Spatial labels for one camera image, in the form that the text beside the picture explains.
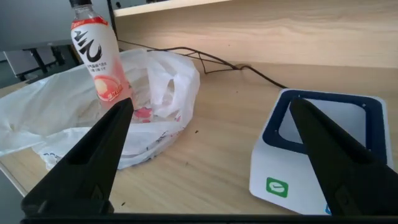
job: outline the wire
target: wire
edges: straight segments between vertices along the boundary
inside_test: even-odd
[[[147,50],[148,52],[150,52],[150,51],[164,51],[164,52],[170,52],[170,51],[173,51],[173,50],[190,50],[190,51],[192,51],[192,53],[188,53],[188,54],[176,53],[176,54],[183,55],[183,56],[190,57],[190,58],[194,58],[194,59],[199,59],[200,62],[201,62],[201,64],[202,64],[202,66],[203,66],[203,71],[204,71],[204,73],[205,73],[206,75],[207,75],[207,74],[210,74],[210,73],[213,73],[213,72],[223,72],[223,71],[232,71],[232,70],[243,70],[244,68],[248,68],[248,69],[252,70],[254,73],[258,74],[260,77],[262,77],[262,78],[264,78],[265,80],[267,80],[267,81],[271,82],[272,84],[276,85],[277,87],[287,88],[285,85],[282,85],[282,84],[280,84],[280,83],[278,83],[278,82],[272,80],[271,78],[265,76],[263,73],[257,71],[257,70],[256,70],[255,68],[253,68],[252,66],[243,65],[242,67],[239,67],[239,68],[238,68],[237,66],[235,66],[235,65],[233,65],[233,64],[231,64],[231,63],[229,63],[229,62],[227,62],[227,61],[225,61],[225,60],[223,60],[223,59],[221,59],[221,58],[215,57],[215,56],[210,55],[210,54],[208,54],[208,53],[201,52],[201,51],[199,51],[199,50],[191,49],[191,48],[189,48],[189,47],[172,47],[172,48],[167,48],[167,49],[157,49],[157,48],[154,48],[154,47],[149,47],[149,46],[142,45],[142,44],[136,44],[136,43],[128,42],[128,41],[125,41],[125,40],[118,40],[118,41],[124,42],[124,43],[126,43],[126,44],[131,44],[131,45],[136,45],[136,46],[148,48],[148,49],[150,49],[150,50]],[[193,57],[192,55],[195,54],[195,53],[197,53],[199,57]],[[205,56],[207,56],[207,57],[209,57],[209,58],[212,58],[212,59],[215,59],[215,60],[203,59],[203,58],[201,57],[201,55],[205,55]],[[218,64],[221,64],[221,65],[227,65],[227,66],[229,66],[229,67],[231,67],[231,68],[207,72],[207,71],[206,71],[205,64],[203,63],[203,61],[205,61],[205,62],[212,62],[212,63],[218,63]]]
[[[239,69],[239,68],[236,67],[235,65],[233,65],[233,64],[231,64],[231,63],[229,63],[229,62],[227,62],[227,61],[224,61],[224,60],[221,59],[221,58],[212,56],[212,55],[210,55],[210,54],[208,54],[208,53],[204,53],[204,52],[201,52],[200,50],[195,50],[195,49],[192,49],[192,48],[189,48],[189,47],[172,47],[172,48],[168,48],[168,49],[156,49],[156,50],[158,50],[158,51],[191,50],[191,51],[196,52],[196,53],[198,53],[198,54],[206,55],[206,56],[209,57],[209,58],[216,59],[216,60],[218,60],[218,61],[220,61],[220,62],[223,62],[224,65],[228,65],[229,67],[231,67],[231,68],[233,68],[233,69],[237,69],[237,70]]]
[[[284,86],[284,85],[282,85],[282,84],[280,84],[280,83],[277,83],[277,82],[275,82],[274,80],[272,80],[272,79],[266,77],[264,74],[262,74],[261,72],[257,71],[257,70],[254,69],[252,66],[243,65],[243,66],[240,67],[239,69],[242,70],[242,69],[244,69],[244,68],[248,68],[248,69],[254,71],[254,73],[257,73],[259,76],[261,76],[262,78],[265,78],[266,80],[268,80],[269,82],[271,82],[271,83],[274,84],[275,86],[279,86],[279,87],[281,87],[281,88],[287,88],[286,86]]]
[[[157,49],[155,47],[149,47],[149,46],[146,46],[146,45],[143,45],[143,44],[137,44],[137,43],[128,42],[128,41],[124,41],[124,40],[118,40],[118,41],[126,43],[126,44],[131,44],[131,45],[136,45],[136,46],[140,46],[140,47],[145,47],[145,48],[148,48],[148,49],[151,49],[151,50],[159,50],[159,51],[163,50],[163,49]],[[220,65],[225,65],[222,62],[217,62],[217,61],[208,60],[208,59],[200,59],[198,57],[191,56],[191,54],[195,54],[195,53],[198,53],[198,52],[196,50],[194,50],[192,53],[189,53],[189,54],[180,54],[180,53],[176,53],[176,54],[179,54],[179,55],[182,55],[182,56],[186,56],[186,57],[190,57],[190,58],[193,58],[193,59],[204,60],[205,62],[213,62],[213,63],[217,63],[217,64],[220,64]]]

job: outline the plastic bottle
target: plastic bottle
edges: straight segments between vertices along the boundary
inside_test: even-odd
[[[91,0],[70,0],[76,17],[72,22],[73,44],[94,79],[104,109],[132,97],[124,74],[116,36],[108,22],[95,13]]]

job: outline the desk surface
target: desk surface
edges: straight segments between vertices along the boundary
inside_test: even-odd
[[[291,88],[385,99],[397,170],[398,69],[252,65]],[[2,89],[0,96],[23,85]],[[193,119],[175,144],[154,160],[117,172],[111,194],[115,211],[292,214],[249,192],[252,147],[279,91],[249,70],[202,75]],[[30,149],[1,157],[0,166],[23,194],[47,173]]]

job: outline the white plastic bag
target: white plastic bag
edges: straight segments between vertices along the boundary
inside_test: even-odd
[[[119,169],[146,161],[171,145],[192,119],[199,74],[170,52],[121,53],[134,91],[134,115]],[[84,65],[0,99],[0,155],[28,147],[52,168],[100,119],[103,111]]]

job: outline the shelf board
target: shelf board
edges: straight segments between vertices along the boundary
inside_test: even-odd
[[[151,4],[145,4],[142,6],[128,7],[125,9],[114,10],[115,17],[130,16],[136,14],[142,14],[147,12],[162,11],[168,9],[178,9],[182,7],[199,6],[204,4],[212,4],[217,2],[225,2],[232,0],[169,0],[164,2],[157,2]]]

